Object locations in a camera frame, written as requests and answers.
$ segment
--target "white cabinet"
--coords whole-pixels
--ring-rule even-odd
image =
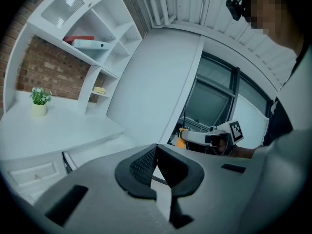
[[[66,176],[62,153],[0,162],[9,186],[29,203]]]
[[[62,40],[73,24],[101,0],[44,0],[28,22]]]

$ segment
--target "wall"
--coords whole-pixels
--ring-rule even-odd
[[[17,77],[17,89],[31,91],[42,87],[53,96],[78,99],[90,65],[49,42],[34,36],[26,50]],[[100,73],[96,86],[102,87],[105,76]],[[96,102],[97,97],[90,97]]]
[[[3,108],[3,83],[7,62],[12,47],[23,26],[32,12],[43,0],[26,0],[8,27],[0,43],[0,115]],[[133,17],[139,32],[144,38],[148,27],[136,0],[123,0]],[[64,52],[52,44],[35,37],[25,51],[24,60],[17,77],[17,90],[30,91],[34,86],[40,86],[54,96],[77,99],[89,65],[76,57]],[[102,86],[104,76],[96,81]],[[92,95],[91,102],[97,101]]]
[[[107,116],[139,145],[159,143],[194,61],[199,35],[152,29],[131,58]]]

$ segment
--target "small plant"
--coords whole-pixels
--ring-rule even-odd
[[[30,97],[36,105],[44,105],[51,100],[51,91],[50,94],[45,94],[43,88],[33,88],[32,91]]]

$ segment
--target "white wall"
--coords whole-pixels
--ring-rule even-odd
[[[107,116],[139,145],[159,143],[188,78],[199,35],[152,29],[132,56]]]

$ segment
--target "brick wall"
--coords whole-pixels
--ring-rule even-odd
[[[30,92],[36,86],[54,96],[78,99],[89,68],[84,61],[35,36],[20,66],[17,89]],[[96,86],[102,87],[104,78],[100,73]],[[90,97],[91,102],[97,101],[94,96]]]
[[[6,65],[12,47],[31,13],[43,0],[26,0],[15,15],[0,43],[0,108],[3,108],[3,82]],[[136,0],[124,0],[130,14],[142,35],[148,28]],[[16,88],[31,91],[34,86],[42,87],[54,96],[77,99],[83,80],[90,65],[44,41],[34,37],[25,51],[17,76]],[[99,75],[96,86],[102,86],[105,76]],[[98,96],[91,95],[90,101],[96,102]]]

